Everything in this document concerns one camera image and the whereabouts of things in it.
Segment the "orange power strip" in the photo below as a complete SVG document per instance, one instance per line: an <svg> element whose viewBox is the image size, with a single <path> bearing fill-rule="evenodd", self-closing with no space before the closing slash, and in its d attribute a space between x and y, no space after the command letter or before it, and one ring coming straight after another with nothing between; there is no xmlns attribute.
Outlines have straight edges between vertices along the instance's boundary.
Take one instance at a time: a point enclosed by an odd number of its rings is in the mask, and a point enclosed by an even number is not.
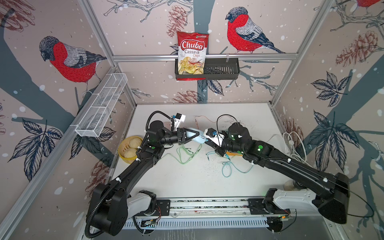
<svg viewBox="0 0 384 240"><path fill-rule="evenodd" d="M234 157L234 156L243 156L242 153L231 153L231 152L226 152L226 154L227 154L230 158L232 158L232 157Z"/></svg>

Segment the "light blue computer mouse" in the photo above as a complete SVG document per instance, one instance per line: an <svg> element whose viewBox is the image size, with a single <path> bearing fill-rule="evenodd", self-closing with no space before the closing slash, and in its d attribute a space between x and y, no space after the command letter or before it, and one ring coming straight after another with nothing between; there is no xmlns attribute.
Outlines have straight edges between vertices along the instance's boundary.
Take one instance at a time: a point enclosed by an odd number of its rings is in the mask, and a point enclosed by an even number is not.
<svg viewBox="0 0 384 240"><path fill-rule="evenodd" d="M193 141L199 144L204 144L207 141L207 138L204 136L204 134L199 134L197 137L193 138Z"/></svg>

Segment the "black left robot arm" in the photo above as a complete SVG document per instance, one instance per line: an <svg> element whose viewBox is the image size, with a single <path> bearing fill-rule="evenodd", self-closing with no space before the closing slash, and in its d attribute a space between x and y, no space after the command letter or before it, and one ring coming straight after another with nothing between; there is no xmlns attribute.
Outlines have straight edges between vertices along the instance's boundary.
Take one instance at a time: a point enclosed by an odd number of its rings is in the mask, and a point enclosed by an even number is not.
<svg viewBox="0 0 384 240"><path fill-rule="evenodd" d="M145 126L146 134L137 148L134 162L109 183L95 187L86 217L85 236L88 239L103 233L115 236L128 218L141 212L155 211L156 194L140 191L132 197L130 193L144 174L162 158L166 145L184 145L200 135L200 131L176 128L180 116L171 117L161 111L150 114Z"/></svg>

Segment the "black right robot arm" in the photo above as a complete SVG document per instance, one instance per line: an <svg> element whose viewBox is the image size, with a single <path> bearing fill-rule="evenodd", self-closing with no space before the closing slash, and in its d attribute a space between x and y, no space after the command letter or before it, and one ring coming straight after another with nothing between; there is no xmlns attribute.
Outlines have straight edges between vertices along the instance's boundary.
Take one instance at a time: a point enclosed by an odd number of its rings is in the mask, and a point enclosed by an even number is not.
<svg viewBox="0 0 384 240"><path fill-rule="evenodd" d="M249 130L239 122L233 123L227 131L206 129L204 135L208 139L207 145L214 148L218 155L223 157L227 152L237 153L251 164L291 178L315 193L312 204L324 218L337 224L347 223L350 195L353 192L346 175L320 172L266 142L254 140Z"/></svg>

